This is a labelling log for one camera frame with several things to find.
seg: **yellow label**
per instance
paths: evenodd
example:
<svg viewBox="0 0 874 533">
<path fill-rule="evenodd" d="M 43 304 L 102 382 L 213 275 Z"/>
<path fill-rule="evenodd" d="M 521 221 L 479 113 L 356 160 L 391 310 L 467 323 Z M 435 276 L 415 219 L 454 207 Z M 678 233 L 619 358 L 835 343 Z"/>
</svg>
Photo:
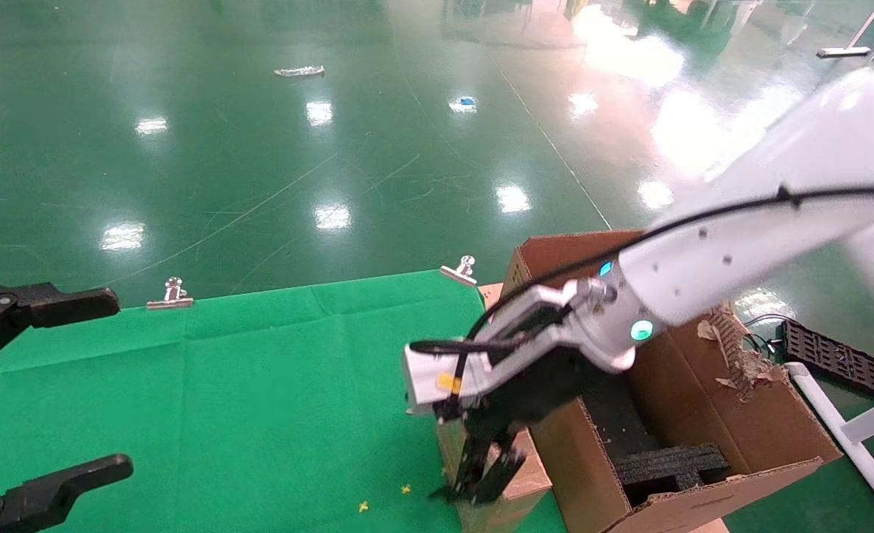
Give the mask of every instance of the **yellow label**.
<svg viewBox="0 0 874 533">
<path fill-rule="evenodd" d="M 437 387 L 439 389 L 444 389 L 444 391 L 450 391 L 453 389 L 453 375 L 447 374 L 446 372 L 437 375 Z"/>
</svg>

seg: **open cardboard box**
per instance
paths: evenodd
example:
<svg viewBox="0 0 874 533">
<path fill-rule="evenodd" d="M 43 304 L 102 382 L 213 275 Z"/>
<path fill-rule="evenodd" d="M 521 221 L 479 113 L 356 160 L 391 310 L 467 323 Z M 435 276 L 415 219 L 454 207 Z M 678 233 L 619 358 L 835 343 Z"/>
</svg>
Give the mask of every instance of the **open cardboard box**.
<svg viewBox="0 0 874 533">
<path fill-rule="evenodd" d="M 530 238 L 513 253 L 504 293 L 638 235 L 594 232 Z M 594 273 L 596 266 L 575 276 Z M 549 285 L 561 286 L 569 277 Z M 627 379 L 647 428 L 662 446 L 713 442 L 731 469 L 725 481 L 654 494 L 634 509 L 581 401 L 570 402 L 532 428 L 570 533 L 685 533 L 841 457 L 785 372 L 745 402 L 735 390 L 715 381 L 728 375 L 718 344 L 698 337 L 697 321 L 638 348 Z"/>
</svg>

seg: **white robotic arm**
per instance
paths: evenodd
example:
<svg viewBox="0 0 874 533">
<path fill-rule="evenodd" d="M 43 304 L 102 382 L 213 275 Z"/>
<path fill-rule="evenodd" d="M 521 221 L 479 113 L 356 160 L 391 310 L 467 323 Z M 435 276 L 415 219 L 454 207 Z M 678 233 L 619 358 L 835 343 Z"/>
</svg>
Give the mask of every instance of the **white robotic arm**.
<svg viewBox="0 0 874 533">
<path fill-rule="evenodd" d="M 406 347 L 410 411 L 439 420 L 463 415 L 467 426 L 457 481 L 441 495 L 495 500 L 522 464 L 510 449 L 515 433 L 576 397 L 589 372 L 626 371 L 636 344 L 833 241 L 844 243 L 874 290 L 870 70 L 790 112 L 644 237 L 593 258 L 599 277 L 562 290 L 523 287 L 491 309 L 492 323 L 479 321 L 468 341 Z M 456 378 L 450 391 L 438 386 L 441 375 Z M 501 459 L 484 475 L 494 442 Z"/>
</svg>

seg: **metal binder clip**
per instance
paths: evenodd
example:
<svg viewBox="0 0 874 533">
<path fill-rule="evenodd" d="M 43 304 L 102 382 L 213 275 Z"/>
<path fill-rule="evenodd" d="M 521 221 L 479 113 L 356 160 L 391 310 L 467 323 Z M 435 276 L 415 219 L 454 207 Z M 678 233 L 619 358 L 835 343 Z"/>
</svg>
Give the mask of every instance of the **metal binder clip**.
<svg viewBox="0 0 874 533">
<path fill-rule="evenodd" d="M 180 278 L 170 278 L 164 286 L 167 290 L 164 291 L 164 299 L 159 301 L 148 301 L 148 309 L 176 309 L 179 307 L 190 307 L 193 305 L 193 298 L 187 298 L 187 291 L 180 287 L 184 283 Z"/>
<path fill-rule="evenodd" d="M 460 266 L 456 269 L 451 269 L 449 266 L 441 266 L 440 273 L 444 274 L 451 280 L 464 284 L 465 286 L 476 286 L 477 280 L 471 278 L 473 275 L 473 264 L 477 262 L 471 255 L 460 257 Z"/>
</svg>

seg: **green tablecloth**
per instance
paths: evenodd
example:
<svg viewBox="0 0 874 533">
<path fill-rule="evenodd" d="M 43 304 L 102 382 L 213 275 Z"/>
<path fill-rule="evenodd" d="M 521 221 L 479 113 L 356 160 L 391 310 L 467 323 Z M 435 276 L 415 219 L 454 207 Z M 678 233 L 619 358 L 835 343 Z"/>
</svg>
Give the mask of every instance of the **green tablecloth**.
<svg viewBox="0 0 874 533">
<path fill-rule="evenodd" d="M 0 354 L 0 494 L 124 452 L 135 474 L 58 531 L 458 531 L 427 499 L 433 419 L 404 414 L 398 362 L 481 310 L 420 272 L 28 331 Z M 564 530 L 551 495 L 519 529 Z"/>
</svg>

